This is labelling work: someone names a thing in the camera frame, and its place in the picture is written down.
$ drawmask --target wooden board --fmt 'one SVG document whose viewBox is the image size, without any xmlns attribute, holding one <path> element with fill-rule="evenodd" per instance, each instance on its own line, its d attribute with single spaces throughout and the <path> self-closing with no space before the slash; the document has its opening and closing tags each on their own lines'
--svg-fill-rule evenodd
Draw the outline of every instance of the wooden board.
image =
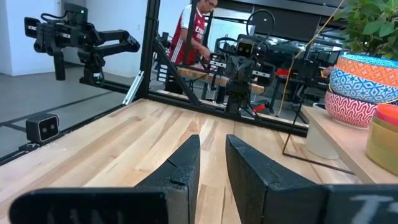
<svg viewBox="0 0 398 224">
<path fill-rule="evenodd" d="M 353 176 L 284 157 L 287 137 L 269 129 L 138 100 L 59 140 L 0 167 L 0 223 L 8 223 L 10 203 L 20 194 L 43 187 L 133 187 L 156 170 L 189 136 L 201 140 L 197 221 L 240 223 L 225 159 L 227 134 L 235 134 L 270 158 L 316 182 L 358 183 Z M 289 153 L 317 159 L 293 136 Z"/>
<path fill-rule="evenodd" d="M 169 91 L 157 90 L 157 92 L 158 92 L 158 93 L 162 93 L 162 94 L 166 94 L 166 95 L 169 95 L 169 96 L 174 96 L 174 97 L 179 97 L 179 98 L 188 99 L 187 96 L 179 95 L 179 94 L 176 94 L 176 93 L 171 93 L 171 92 L 169 92 Z M 225 107 L 226 107 L 225 105 L 220 104 L 220 103 L 214 103 L 214 102 L 210 102 L 210 101 L 207 101 L 207 100 L 200 100 L 200 101 L 201 101 L 202 103 L 204 103 L 204 104 L 211 105 L 211 106 L 215 106 L 215 107 L 218 107 L 218 108 L 225 108 Z M 274 119 L 274 120 L 276 120 L 276 121 L 281 121 L 281 122 L 285 122 L 285 123 L 288 123 L 288 124 L 292 124 L 292 123 L 293 123 L 293 121 L 291 121 L 291 120 L 287 120 L 287 119 L 284 119 L 284 118 L 277 118 L 277 117 L 271 116 L 271 115 L 266 115 L 266 114 L 261 114 L 261 113 L 259 113 L 258 115 L 259 115 L 260 117 L 262 117 L 262 118 Z M 308 127 L 309 127 L 308 124 L 300 123 L 300 122 L 298 122 L 298 121 L 296 121 L 295 125 L 301 126 L 301 127 L 304 127 L 304 128 L 308 128 Z"/>
<path fill-rule="evenodd" d="M 188 68 L 178 68 L 178 72 L 180 72 L 181 75 L 190 77 L 190 78 L 200 78 L 203 81 L 206 81 L 208 83 L 211 83 L 213 80 L 213 75 L 208 74 L 206 72 L 199 72 L 196 70 L 188 69 Z M 220 77 L 217 76 L 215 80 L 215 84 L 219 86 L 226 86 L 228 83 L 229 78 L 227 77 Z M 252 84 L 251 85 L 251 90 L 256 93 L 256 94 L 262 94 L 265 92 L 265 88 L 263 86 L 259 86 L 257 84 Z"/>
<path fill-rule="evenodd" d="M 369 184 L 397 184 L 398 176 L 386 171 L 366 155 L 369 131 L 346 126 L 335 121 L 327 111 L 303 106 L 304 115 L 315 125 L 320 134 L 339 154 L 340 159 L 358 176 Z"/>
</svg>

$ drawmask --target pink patterned bowl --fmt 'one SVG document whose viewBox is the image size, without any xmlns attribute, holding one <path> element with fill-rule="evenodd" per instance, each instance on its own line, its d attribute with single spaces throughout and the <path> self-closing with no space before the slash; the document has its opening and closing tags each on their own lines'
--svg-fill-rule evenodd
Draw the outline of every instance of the pink patterned bowl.
<svg viewBox="0 0 398 224">
<path fill-rule="evenodd" d="M 327 91 L 325 107 L 327 112 L 338 121 L 359 128 L 368 128 L 377 105 Z"/>
</svg>

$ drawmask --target person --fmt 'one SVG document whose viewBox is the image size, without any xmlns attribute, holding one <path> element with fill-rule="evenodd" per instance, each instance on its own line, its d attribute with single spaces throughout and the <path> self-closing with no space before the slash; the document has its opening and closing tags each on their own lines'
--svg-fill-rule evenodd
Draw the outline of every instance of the person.
<svg viewBox="0 0 398 224">
<path fill-rule="evenodd" d="M 186 56 L 187 65 L 193 65 L 195 63 L 195 52 L 209 60 L 210 51 L 206 46 L 202 45 L 206 22 L 204 14 L 208 14 L 213 11 L 217 4 L 218 0 L 198 1 L 196 5 L 195 20 L 193 22 L 191 49 L 188 52 L 188 55 L 185 55 L 185 41 L 188 36 L 188 27 L 193 6 L 188 5 L 184 8 L 180 15 L 180 19 L 178 20 L 177 28 L 170 45 L 169 59 L 171 62 L 181 64 Z M 174 77 L 171 74 L 168 74 L 165 90 L 172 93 L 182 94 L 180 85 L 175 82 Z"/>
</svg>

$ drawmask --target gray floor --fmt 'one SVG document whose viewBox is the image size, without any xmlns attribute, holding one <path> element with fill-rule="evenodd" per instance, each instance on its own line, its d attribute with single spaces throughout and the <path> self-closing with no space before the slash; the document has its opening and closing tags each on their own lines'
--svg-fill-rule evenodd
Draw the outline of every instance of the gray floor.
<svg viewBox="0 0 398 224">
<path fill-rule="evenodd" d="M 60 129 L 66 129 L 97 114 L 120 105 L 125 95 L 79 83 L 83 68 L 66 69 L 67 79 L 56 81 L 54 73 L 9 77 L 0 74 L 0 157 L 12 153 L 28 143 L 25 128 L 27 117 L 34 113 L 51 113 L 60 118 Z M 130 85 L 133 78 L 105 74 L 107 80 Z M 202 83 L 194 84 L 194 92 L 200 97 Z M 151 90 L 163 90 L 164 84 L 151 75 Z M 271 100 L 256 96 L 256 101 Z M 280 100 L 274 110 L 278 112 Z M 294 119 L 291 103 L 284 103 L 280 117 Z"/>
</svg>

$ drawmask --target red jersey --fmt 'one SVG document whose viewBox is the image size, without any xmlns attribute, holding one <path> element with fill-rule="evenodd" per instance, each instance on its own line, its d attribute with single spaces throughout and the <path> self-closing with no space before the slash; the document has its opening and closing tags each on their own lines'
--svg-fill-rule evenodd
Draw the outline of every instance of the red jersey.
<svg viewBox="0 0 398 224">
<path fill-rule="evenodd" d="M 177 24 L 177 28 L 175 30 L 172 44 L 170 46 L 170 55 L 169 58 L 173 63 L 180 64 L 183 62 L 183 56 L 185 53 L 185 42 L 180 38 L 181 30 L 188 30 L 189 20 L 191 16 L 192 5 L 185 7 L 182 11 L 180 19 Z M 192 39 L 201 43 L 203 34 L 205 33 L 205 17 L 202 15 L 199 10 L 196 8 L 195 21 L 193 22 L 193 30 L 192 30 Z M 195 62 L 195 53 L 194 49 L 191 46 L 191 49 L 187 55 L 187 63 L 188 65 L 193 65 Z"/>
</svg>

